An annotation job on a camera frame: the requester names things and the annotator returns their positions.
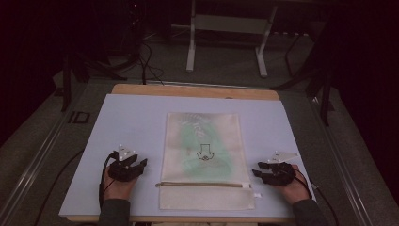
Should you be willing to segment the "white metal desk frame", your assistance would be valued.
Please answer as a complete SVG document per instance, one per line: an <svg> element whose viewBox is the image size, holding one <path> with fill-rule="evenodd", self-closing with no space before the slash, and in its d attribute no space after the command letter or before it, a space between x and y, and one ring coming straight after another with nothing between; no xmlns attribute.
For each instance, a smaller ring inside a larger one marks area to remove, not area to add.
<svg viewBox="0 0 399 226"><path fill-rule="evenodd" d="M196 32L202 30L261 35L263 39L260 44L255 47L255 57L260 77L268 76L263 52L279 8L277 5L269 7L269 13L265 19L258 19L200 14L197 13L197 3L199 0L188 1L190 2L190 24L187 27L189 29L189 45L185 65L185 70L188 73L192 73L195 68Z"/></svg>

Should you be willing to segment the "green cloth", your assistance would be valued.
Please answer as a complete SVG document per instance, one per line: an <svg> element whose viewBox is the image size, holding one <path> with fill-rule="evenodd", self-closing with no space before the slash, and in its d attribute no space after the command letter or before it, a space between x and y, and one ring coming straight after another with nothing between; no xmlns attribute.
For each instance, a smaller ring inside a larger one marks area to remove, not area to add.
<svg viewBox="0 0 399 226"><path fill-rule="evenodd" d="M215 180L232 174L231 158L213 123L184 123L181 147L182 169L187 176Z"/></svg>

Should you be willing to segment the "metal floor rail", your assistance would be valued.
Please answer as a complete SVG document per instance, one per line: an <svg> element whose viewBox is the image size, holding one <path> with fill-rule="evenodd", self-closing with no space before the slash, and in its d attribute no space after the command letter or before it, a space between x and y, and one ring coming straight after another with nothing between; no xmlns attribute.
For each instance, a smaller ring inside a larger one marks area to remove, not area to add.
<svg viewBox="0 0 399 226"><path fill-rule="evenodd" d="M86 87L72 86L64 112L61 98L51 95L0 148L0 226L11 223Z"/></svg>
<svg viewBox="0 0 399 226"><path fill-rule="evenodd" d="M345 165L341 150L336 142L335 137L332 134L332 130L329 126L326 126L324 121L321 119L320 110L321 104L319 103L316 97L308 99L313 114L315 115L316 120L321 126L322 133L325 136L328 144L328 148L333 155L333 162L340 176L340 180L342 181L343 188L345 190L346 196L354 210L354 213L357 217L357 220L360 226L374 226L370 216L364 206L364 203L358 193L354 180L351 174L348 171L348 167Z"/></svg>

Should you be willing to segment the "person's left hand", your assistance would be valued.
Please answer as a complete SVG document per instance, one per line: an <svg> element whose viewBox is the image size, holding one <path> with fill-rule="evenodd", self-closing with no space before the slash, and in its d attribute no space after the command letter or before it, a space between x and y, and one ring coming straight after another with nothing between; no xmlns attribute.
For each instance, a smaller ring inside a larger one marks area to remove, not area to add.
<svg viewBox="0 0 399 226"><path fill-rule="evenodd" d="M130 182L116 181L108 175L109 168L104 174L104 200L119 199L129 201L137 179Z"/></svg>

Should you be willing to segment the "cream zip pouch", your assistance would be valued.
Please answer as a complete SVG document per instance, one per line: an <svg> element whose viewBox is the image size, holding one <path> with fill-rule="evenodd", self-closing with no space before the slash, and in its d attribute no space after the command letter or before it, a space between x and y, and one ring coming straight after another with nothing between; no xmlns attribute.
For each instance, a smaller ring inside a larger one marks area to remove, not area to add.
<svg viewBox="0 0 399 226"><path fill-rule="evenodd" d="M215 180L187 176L182 169L181 127L184 123L210 122L231 158L232 174ZM163 210L242 211L255 207L239 116L216 113L169 113L159 204Z"/></svg>

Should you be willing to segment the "black metal stand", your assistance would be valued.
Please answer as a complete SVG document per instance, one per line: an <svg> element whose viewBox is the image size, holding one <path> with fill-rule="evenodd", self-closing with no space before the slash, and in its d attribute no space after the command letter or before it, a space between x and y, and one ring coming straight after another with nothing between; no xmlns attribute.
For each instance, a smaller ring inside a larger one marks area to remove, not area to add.
<svg viewBox="0 0 399 226"><path fill-rule="evenodd" d="M320 57L316 55L318 41L323 35L325 25L326 22L322 21L307 21L303 23L302 31L295 38L295 40L290 45L284 55L284 62L292 78L281 85L272 87L271 89L285 90L304 80L309 79L310 82L305 88L305 93L308 97L312 97L313 100L317 100L317 95L321 94L321 98L319 99L320 118L325 126L329 126L327 117L332 74L327 70L326 66L323 66L321 63L317 62ZM289 53L294 48L298 40L305 34L307 34L313 41L313 47L311 48L311 51L307 56L305 62L299 67L299 69L295 73L293 73L290 66Z"/></svg>
<svg viewBox="0 0 399 226"><path fill-rule="evenodd" d="M63 98L62 112L65 112L72 102L72 75L78 82L87 83L90 76L87 66L110 77L114 80L125 80L125 77L113 73L110 69L101 65L99 62L91 60L88 56L81 53L69 53L64 56L62 70L62 87L59 89Z"/></svg>

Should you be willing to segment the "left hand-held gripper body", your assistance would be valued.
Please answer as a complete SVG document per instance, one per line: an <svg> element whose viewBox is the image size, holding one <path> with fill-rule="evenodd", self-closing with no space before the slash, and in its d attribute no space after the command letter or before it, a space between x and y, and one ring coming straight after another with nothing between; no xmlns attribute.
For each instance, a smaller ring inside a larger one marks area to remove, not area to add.
<svg viewBox="0 0 399 226"><path fill-rule="evenodd" d="M119 148L116 150L116 158L113 163L110 164L108 175L120 182L130 182L137 178L140 173L135 173L133 170L133 164L127 164L125 160L136 154L135 151L132 151L126 148L123 145L119 145Z"/></svg>

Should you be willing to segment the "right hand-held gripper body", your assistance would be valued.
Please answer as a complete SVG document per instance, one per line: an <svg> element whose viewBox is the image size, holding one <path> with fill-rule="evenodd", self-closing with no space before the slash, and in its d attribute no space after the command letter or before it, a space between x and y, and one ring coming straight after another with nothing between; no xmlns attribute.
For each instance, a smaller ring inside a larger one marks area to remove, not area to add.
<svg viewBox="0 0 399 226"><path fill-rule="evenodd" d="M290 184L295 178L295 170L288 161L297 157L297 153L274 151L265 161L265 163L271 164L271 169L267 171L266 177L262 178L263 182L272 186Z"/></svg>

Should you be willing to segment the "person's right hand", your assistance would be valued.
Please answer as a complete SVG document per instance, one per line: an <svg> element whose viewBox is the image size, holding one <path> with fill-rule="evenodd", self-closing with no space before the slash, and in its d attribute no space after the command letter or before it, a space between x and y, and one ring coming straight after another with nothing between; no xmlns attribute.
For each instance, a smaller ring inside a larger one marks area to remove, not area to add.
<svg viewBox="0 0 399 226"><path fill-rule="evenodd" d="M286 186L274 186L274 188L286 199L290 204L309 200L311 194L307 182L300 172L298 165L293 165L295 170L294 180Z"/></svg>

